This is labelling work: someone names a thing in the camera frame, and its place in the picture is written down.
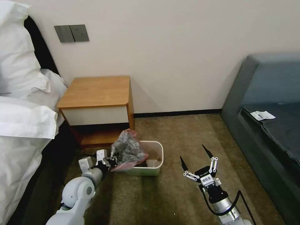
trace white drawer front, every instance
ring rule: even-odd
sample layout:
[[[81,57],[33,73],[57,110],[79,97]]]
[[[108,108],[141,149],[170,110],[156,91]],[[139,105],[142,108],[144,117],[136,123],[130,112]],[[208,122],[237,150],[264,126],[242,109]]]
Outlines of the white drawer front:
[[[72,125],[128,123],[126,106],[62,109]]]

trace white bed sheet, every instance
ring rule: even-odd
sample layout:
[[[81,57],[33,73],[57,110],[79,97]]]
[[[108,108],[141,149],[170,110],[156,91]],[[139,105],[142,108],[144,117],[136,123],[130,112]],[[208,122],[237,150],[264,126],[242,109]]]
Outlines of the white bed sheet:
[[[56,104],[66,91],[63,80],[50,70],[41,70],[49,78],[49,93],[33,88],[5,94],[39,105],[48,106],[58,112]],[[57,118],[57,125],[63,123],[61,115]],[[51,139],[5,137],[0,136],[0,224],[5,225],[23,196],[29,180],[39,167],[42,150]]]
[[[22,100],[34,102],[38,105],[48,106],[50,109],[58,113],[57,125],[60,126],[63,123],[64,118],[61,113],[59,113],[56,104],[64,95],[67,88],[63,83],[63,79],[56,73],[48,69],[41,69],[41,72],[49,79],[47,85],[47,91],[50,91],[49,93],[44,92],[38,88],[33,88],[29,91],[2,94],[2,96],[19,98]]]

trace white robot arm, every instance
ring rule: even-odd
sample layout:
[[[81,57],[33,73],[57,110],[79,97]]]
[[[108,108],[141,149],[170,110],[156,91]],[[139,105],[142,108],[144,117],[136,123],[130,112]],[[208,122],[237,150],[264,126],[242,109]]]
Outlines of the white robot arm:
[[[46,225],[84,225],[84,213],[91,205],[95,189],[111,167],[116,166],[116,158],[107,158],[106,150],[98,150],[97,163],[93,167],[91,157],[79,160],[81,177],[69,181],[62,191],[62,206]]]
[[[252,225],[251,222],[247,219],[242,219],[240,216],[240,211],[236,207],[236,203],[238,201],[239,196],[242,197],[243,202],[250,214],[250,217],[256,225],[255,220],[253,218],[252,213],[244,199],[244,196],[241,191],[237,192],[237,196],[233,202],[229,199],[229,196],[226,191],[221,188],[221,182],[219,178],[216,178],[217,173],[217,161],[218,157],[213,157],[212,153],[202,145],[207,155],[211,158],[210,166],[205,166],[195,173],[191,173],[188,171],[188,167],[186,166],[183,159],[180,157],[181,166],[184,170],[183,176],[200,183],[199,188],[203,194],[204,200],[206,202],[209,210],[216,216],[218,216],[219,223],[221,225]],[[213,205],[215,210],[212,210],[209,206],[205,192],[209,195],[209,202]]]

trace brown carpet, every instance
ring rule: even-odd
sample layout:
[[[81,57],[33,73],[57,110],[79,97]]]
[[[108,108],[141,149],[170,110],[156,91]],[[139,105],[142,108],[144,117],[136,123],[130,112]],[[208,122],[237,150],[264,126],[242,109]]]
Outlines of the brown carpet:
[[[257,224],[284,224],[219,115],[139,118],[135,119],[135,127],[140,140],[155,140],[163,145],[161,174],[131,177],[109,173],[86,211],[86,225],[218,224],[197,184],[183,177],[181,168],[179,156],[192,172],[210,164],[201,144],[219,157],[217,177],[231,200],[241,190]],[[80,158],[77,152],[66,182],[80,176]],[[237,206],[242,217],[251,220],[241,199]]]

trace gray wall switch panel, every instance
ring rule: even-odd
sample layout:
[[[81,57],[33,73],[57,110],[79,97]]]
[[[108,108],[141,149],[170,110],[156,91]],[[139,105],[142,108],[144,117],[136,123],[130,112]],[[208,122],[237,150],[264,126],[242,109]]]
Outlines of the gray wall switch panel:
[[[70,25],[75,42],[89,41],[85,25]]]
[[[74,42],[74,38],[69,25],[54,26],[60,42]]]

